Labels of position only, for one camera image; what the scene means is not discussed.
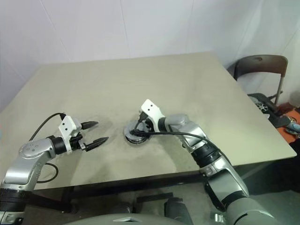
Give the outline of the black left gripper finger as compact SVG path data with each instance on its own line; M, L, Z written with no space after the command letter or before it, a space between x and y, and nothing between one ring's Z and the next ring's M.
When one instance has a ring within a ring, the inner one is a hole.
M82 127L82 130L86 130L86 129L96 126L97 124L98 124L97 121L87 121L87 122L81 123L81 127Z
M108 139L109 139L109 137L98 138L98 139L94 140L92 143L86 144L84 150L93 150L93 149L99 147L100 145L104 144Z

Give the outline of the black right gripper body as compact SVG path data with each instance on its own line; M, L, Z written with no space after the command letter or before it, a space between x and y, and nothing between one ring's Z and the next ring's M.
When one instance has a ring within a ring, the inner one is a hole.
M139 121L143 122L143 132L142 133L149 135L149 133L152 133L155 131L154 127L153 127L153 123L147 115L140 115Z

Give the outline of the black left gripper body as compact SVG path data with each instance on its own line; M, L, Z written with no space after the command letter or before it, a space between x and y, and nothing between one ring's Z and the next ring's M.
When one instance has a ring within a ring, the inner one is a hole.
M71 150L86 150L86 144L83 142L83 135L79 132L69 140Z

